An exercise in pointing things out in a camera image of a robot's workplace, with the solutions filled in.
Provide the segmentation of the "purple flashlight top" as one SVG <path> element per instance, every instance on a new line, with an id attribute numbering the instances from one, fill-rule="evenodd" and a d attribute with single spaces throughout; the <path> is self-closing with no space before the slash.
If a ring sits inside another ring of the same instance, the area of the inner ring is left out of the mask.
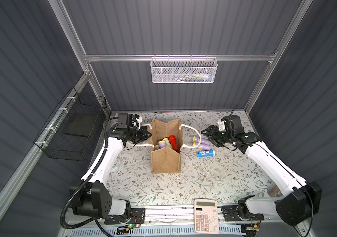
<path id="1" fill-rule="evenodd" d="M 199 142 L 201 144 L 211 145 L 211 142 L 209 140 L 207 140 L 205 138 L 198 137 L 198 136 L 194 136 L 193 137 L 193 143 L 198 144 Z"/>

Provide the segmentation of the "red flashlight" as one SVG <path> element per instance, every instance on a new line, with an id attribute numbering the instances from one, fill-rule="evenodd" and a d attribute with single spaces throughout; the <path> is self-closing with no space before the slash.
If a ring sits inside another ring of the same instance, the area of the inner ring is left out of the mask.
<path id="1" fill-rule="evenodd" d="M 177 144 L 176 137 L 174 135 L 171 135 L 169 138 L 170 144 L 172 146 L 172 149 L 175 150 L 177 153 L 180 153 L 180 148 Z"/>

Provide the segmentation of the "purple flashlight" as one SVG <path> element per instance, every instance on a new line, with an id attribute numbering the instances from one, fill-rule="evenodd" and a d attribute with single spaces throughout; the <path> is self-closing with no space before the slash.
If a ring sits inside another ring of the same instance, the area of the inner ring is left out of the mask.
<path id="1" fill-rule="evenodd" d="M 194 136 L 193 137 L 193 143 L 198 144 L 199 142 L 201 144 L 211 145 L 211 142 L 209 140 L 207 140 L 205 138 L 198 137 L 198 136 Z"/>
<path id="2" fill-rule="evenodd" d="M 158 146 L 160 149 L 164 148 L 167 146 L 166 142 L 164 140 L 159 141 Z"/>
<path id="3" fill-rule="evenodd" d="M 211 145 L 201 143 L 199 146 L 196 147 L 198 151 L 209 151 L 211 150 Z"/>

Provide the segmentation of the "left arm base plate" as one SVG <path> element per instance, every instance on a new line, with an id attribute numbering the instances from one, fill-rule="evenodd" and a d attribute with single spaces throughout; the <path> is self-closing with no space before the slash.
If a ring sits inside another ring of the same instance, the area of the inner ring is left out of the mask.
<path id="1" fill-rule="evenodd" d="M 113 215 L 104 219 L 105 225 L 116 224 L 143 224 L 145 221 L 145 208 L 127 208 L 123 215 Z"/>

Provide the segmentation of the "brown jute tote bag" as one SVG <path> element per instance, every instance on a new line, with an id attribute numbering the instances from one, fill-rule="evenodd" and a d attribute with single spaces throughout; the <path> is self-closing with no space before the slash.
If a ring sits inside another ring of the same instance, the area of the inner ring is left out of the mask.
<path id="1" fill-rule="evenodd" d="M 146 142 L 138 144 L 138 146 L 147 146 L 150 149 L 151 155 L 151 171 L 152 173 L 180 173 L 181 172 L 181 155 L 185 149 L 196 149 L 201 143 L 194 145 L 187 145 L 183 142 L 183 129 L 192 129 L 198 137 L 201 137 L 200 132 L 184 123 L 180 119 L 176 119 L 170 122 L 162 122 L 158 119 L 153 119 L 151 123 L 147 125 L 148 131 L 152 133 Z M 177 140 L 177 144 L 180 148 L 180 153 L 175 150 L 164 147 L 162 149 L 154 150 L 154 146 L 158 145 L 159 141 L 164 138 L 169 138 L 174 135 Z"/>

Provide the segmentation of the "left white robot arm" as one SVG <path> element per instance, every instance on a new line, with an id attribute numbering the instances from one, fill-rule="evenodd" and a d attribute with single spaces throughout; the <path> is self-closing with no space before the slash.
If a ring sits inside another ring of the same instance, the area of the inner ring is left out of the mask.
<path id="1" fill-rule="evenodd" d="M 106 132 L 107 138 L 91 167 L 80 181 L 75 181 L 70 186 L 70 194 L 73 195 L 81 183 L 90 177 L 88 183 L 70 203 L 75 215 L 91 218 L 109 218 L 111 216 L 115 219 L 130 218 L 130 202 L 113 198 L 106 188 L 106 184 L 115 161 L 126 143 L 130 141 L 136 144 L 152 137 L 148 131 L 150 128 L 150 124 L 145 124 L 139 129 L 112 128 Z"/>

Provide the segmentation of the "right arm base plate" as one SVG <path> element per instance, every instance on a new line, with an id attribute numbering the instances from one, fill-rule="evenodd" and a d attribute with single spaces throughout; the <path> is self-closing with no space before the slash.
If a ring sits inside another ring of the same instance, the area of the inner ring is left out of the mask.
<path id="1" fill-rule="evenodd" d="M 221 213 L 224 220 L 231 221 L 263 221 L 262 214 L 251 214 L 246 208 L 241 205 L 224 205 L 221 207 Z"/>

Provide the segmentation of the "blue flashlight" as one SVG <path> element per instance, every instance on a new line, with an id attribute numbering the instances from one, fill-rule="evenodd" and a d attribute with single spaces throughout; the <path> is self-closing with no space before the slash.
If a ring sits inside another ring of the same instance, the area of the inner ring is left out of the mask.
<path id="1" fill-rule="evenodd" d="M 198 151 L 197 152 L 197 157 L 198 158 L 214 157 L 214 156 L 215 156 L 215 151 L 214 150 Z"/>

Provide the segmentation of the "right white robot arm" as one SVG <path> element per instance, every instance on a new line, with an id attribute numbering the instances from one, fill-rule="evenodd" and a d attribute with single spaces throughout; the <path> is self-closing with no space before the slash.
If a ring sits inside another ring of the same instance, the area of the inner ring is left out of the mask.
<path id="1" fill-rule="evenodd" d="M 237 212 L 241 219 L 254 215 L 271 215 L 286 224 L 297 224 L 313 219 L 318 213 L 322 188 L 316 182 L 308 182 L 283 163 L 254 132 L 245 132 L 240 117 L 229 115 L 221 118 L 218 125 L 202 130 L 203 135 L 218 147 L 229 143 L 258 164 L 279 188 L 279 197 L 248 195 L 238 201 Z"/>

